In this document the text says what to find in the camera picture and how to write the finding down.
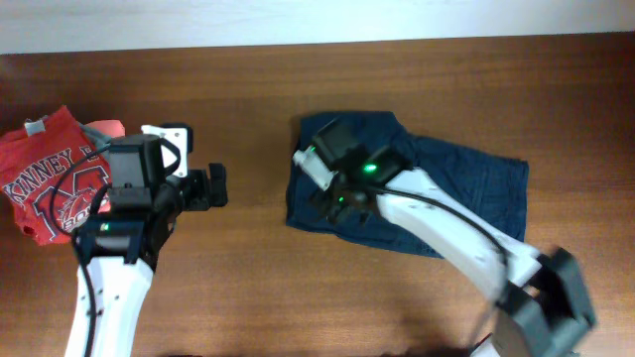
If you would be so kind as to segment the navy blue shorts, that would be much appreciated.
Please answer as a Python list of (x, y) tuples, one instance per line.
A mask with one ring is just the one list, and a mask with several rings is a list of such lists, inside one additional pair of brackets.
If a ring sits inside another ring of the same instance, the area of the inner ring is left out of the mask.
[[(371, 151), (384, 146), (396, 149), (490, 225), (513, 239), (525, 240), (530, 174), (527, 162), (412, 134), (390, 111), (326, 111), (305, 116), (299, 120), (295, 148), (305, 149), (313, 136), (333, 120), (346, 125)], [(433, 258), (439, 255), (415, 235), (375, 215), (366, 224), (360, 222), (358, 213), (335, 225), (328, 223), (310, 204), (310, 196), (317, 189), (298, 166), (291, 165), (286, 194), (288, 226), (370, 248)]]

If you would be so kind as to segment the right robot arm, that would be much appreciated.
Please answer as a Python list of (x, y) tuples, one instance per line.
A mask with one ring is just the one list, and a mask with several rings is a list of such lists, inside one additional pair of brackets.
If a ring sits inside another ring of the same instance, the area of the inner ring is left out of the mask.
[(429, 245), (482, 293), (493, 329), (486, 336), (473, 331), (455, 355), (573, 356), (596, 326), (572, 253), (559, 247), (545, 254), (503, 233), (393, 148), (370, 152), (331, 121), (293, 162), (317, 185), (313, 202), (327, 221), (351, 210), (376, 215)]

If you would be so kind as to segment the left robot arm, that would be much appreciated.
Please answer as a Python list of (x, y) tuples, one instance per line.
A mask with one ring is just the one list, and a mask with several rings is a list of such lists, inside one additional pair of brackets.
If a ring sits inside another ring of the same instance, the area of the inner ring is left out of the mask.
[(178, 171), (188, 146), (138, 134), (115, 138), (106, 150), (112, 180), (71, 232), (78, 269), (68, 356), (130, 355), (160, 251), (178, 217), (228, 202), (224, 165)]

